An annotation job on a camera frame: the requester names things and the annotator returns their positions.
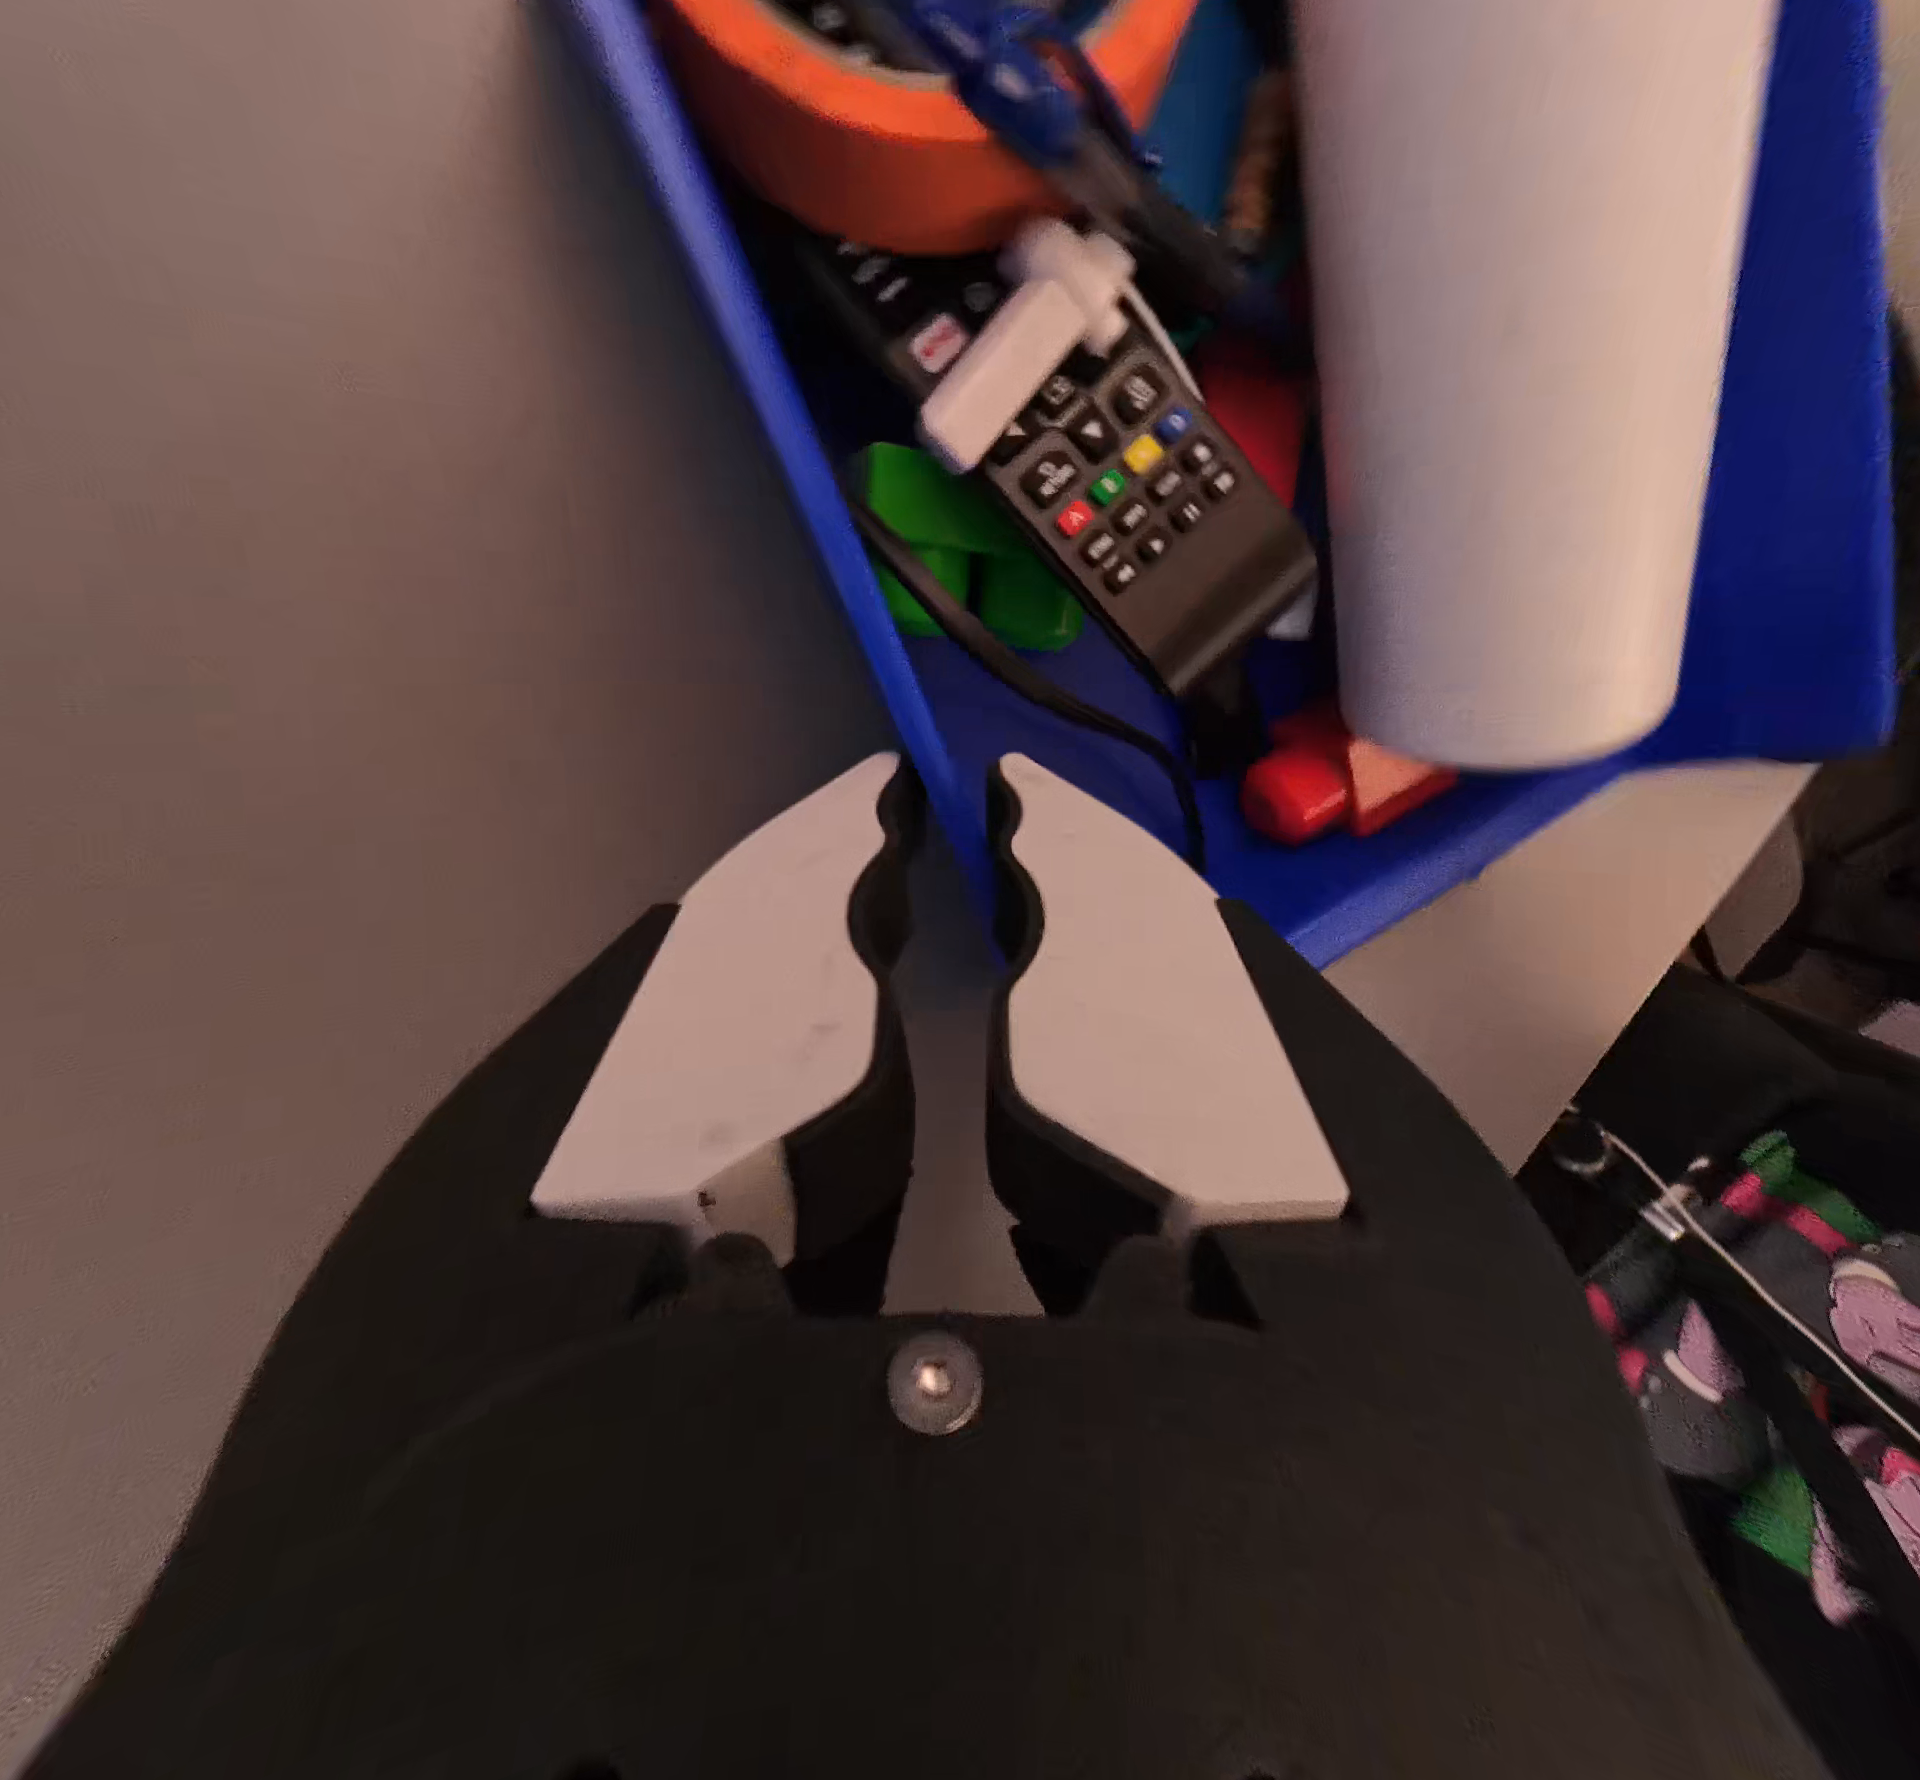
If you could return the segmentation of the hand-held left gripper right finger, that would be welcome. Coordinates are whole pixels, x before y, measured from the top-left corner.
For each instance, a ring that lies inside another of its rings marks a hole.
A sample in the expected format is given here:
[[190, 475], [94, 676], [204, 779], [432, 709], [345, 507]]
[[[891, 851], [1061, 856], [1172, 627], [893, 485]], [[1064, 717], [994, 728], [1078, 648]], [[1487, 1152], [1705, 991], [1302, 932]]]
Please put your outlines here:
[[1041, 1307], [1129, 1242], [1342, 1224], [1351, 1188], [1206, 875], [1028, 754], [989, 771], [986, 1164]]

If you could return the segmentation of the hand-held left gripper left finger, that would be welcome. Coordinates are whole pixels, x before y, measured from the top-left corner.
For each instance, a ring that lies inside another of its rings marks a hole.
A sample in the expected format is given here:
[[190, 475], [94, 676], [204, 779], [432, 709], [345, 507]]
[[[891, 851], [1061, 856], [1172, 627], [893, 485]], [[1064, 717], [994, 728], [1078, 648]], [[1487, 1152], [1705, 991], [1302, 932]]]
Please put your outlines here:
[[921, 783], [878, 753], [671, 908], [531, 1187], [542, 1218], [756, 1242], [800, 1307], [880, 1307], [914, 1174], [896, 963]]

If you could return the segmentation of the blue plastic bin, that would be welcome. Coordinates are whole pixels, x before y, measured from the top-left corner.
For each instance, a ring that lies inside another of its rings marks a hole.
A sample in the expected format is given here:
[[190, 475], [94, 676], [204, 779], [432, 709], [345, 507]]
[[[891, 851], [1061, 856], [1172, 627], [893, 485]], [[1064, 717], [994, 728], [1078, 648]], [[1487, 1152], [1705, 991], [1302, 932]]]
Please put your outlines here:
[[[898, 432], [811, 292], [775, 296], [791, 246], [720, 185], [642, 0], [554, 0], [600, 82], [762, 426], [868, 673], [914, 758], [982, 908], [992, 871], [985, 780], [1008, 750], [1077, 779], [1181, 843], [1165, 775], [1028, 706], [938, 639], [904, 639], [836, 472]], [[1678, 701], [1624, 754], [1467, 776], [1371, 839], [1259, 840], [1206, 783], [1208, 874], [1317, 965], [1480, 875], [1624, 772], [1710, 760], [1823, 760], [1884, 738], [1893, 687], [1893, 522], [1879, 198], [1877, 0], [1785, 0], [1759, 137], [1718, 437], [1692, 578]]]

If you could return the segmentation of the blue pen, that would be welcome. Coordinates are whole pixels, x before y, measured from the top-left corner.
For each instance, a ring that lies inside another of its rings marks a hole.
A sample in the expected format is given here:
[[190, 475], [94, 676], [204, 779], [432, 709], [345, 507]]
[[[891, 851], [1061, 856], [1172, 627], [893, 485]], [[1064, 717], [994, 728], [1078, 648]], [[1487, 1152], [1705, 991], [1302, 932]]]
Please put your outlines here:
[[1220, 321], [1246, 299], [1242, 264], [1167, 191], [1158, 151], [1068, 27], [1033, 8], [968, 15], [947, 0], [913, 0], [910, 18], [973, 119], [1150, 283]]

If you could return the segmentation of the teal plastic object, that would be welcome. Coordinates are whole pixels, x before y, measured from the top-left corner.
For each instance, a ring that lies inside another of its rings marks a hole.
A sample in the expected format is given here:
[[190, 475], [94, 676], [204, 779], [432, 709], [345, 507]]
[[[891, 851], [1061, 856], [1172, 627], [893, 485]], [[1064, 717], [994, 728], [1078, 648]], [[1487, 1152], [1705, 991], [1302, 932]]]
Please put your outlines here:
[[1239, 154], [1246, 93], [1263, 68], [1234, 0], [1199, 0], [1161, 96], [1158, 145], [1169, 191], [1212, 222]]

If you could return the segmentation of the black remote control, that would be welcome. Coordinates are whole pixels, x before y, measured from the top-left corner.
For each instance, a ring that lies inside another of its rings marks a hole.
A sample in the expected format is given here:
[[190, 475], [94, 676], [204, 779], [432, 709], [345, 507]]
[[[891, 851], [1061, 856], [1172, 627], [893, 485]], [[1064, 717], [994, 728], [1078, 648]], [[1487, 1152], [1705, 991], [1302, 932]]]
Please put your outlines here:
[[[769, 2], [859, 64], [945, 74], [914, 31], [913, 0]], [[1083, 13], [1102, 18], [1113, 4], [947, 2], [968, 15], [1039, 10], [1068, 27], [1085, 49], [1091, 23]], [[914, 401], [917, 443], [928, 456], [919, 437], [921, 403], [1007, 296], [1000, 247], [1039, 217], [1098, 231], [1068, 203], [1028, 215], [991, 251], [953, 255], [895, 253], [827, 231], [791, 229], [800, 276], [842, 338], [901, 397]], [[1307, 531], [1217, 425], [1161, 324], [1161, 314], [1172, 312], [1241, 325], [1261, 341], [1289, 335], [1284, 306], [1248, 272], [1242, 247], [1217, 234], [1251, 281], [1246, 299], [1227, 319], [1198, 314], [1172, 286], [1150, 283], [1135, 259], [1128, 328], [1115, 350], [1105, 359], [1070, 352], [981, 465], [956, 473], [973, 473], [991, 489], [1044, 565], [1174, 697], [1233, 666], [1296, 606], [1311, 609], [1317, 590]]]

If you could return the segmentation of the green toy block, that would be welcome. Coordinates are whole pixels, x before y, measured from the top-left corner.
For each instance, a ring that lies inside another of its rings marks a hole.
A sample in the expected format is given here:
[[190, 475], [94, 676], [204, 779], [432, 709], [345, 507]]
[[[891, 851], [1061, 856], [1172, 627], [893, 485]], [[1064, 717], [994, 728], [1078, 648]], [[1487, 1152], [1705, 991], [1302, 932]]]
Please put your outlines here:
[[950, 473], [907, 445], [870, 445], [845, 473], [852, 494], [994, 639], [1019, 652], [1061, 652], [1078, 639], [1083, 604], [973, 473]]

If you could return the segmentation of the white plug adapter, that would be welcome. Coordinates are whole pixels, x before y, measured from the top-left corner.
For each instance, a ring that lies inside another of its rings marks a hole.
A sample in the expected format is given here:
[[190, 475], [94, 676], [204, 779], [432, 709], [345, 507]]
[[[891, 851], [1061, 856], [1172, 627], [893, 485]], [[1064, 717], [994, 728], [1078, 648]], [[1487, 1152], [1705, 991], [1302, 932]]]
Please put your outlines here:
[[919, 441], [947, 472], [981, 465], [1070, 352], [1105, 359], [1128, 328], [1135, 255], [1108, 231], [1028, 222], [999, 251], [1008, 292], [919, 408]]

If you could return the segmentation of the white bottle with black lid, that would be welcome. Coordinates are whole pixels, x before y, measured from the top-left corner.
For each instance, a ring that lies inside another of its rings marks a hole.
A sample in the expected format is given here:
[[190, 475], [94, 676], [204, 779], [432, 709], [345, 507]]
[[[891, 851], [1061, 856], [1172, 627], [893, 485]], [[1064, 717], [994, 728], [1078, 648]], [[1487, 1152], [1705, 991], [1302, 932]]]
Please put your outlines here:
[[1674, 706], [1782, 0], [1289, 0], [1338, 697], [1561, 768]]

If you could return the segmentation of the orange tape roll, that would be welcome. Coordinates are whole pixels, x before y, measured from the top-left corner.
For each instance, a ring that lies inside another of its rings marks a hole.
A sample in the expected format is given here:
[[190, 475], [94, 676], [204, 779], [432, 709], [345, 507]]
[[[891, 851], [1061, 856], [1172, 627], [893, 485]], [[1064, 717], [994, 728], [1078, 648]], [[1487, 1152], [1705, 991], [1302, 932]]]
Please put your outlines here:
[[[694, 125], [758, 197], [814, 231], [960, 253], [1057, 192], [947, 74], [859, 64], [765, 0], [644, 5]], [[1103, 90], [1128, 132], [1146, 125], [1196, 5], [1113, 0], [1091, 27], [1091, 74], [1068, 75], [1068, 113], [1083, 117]]]

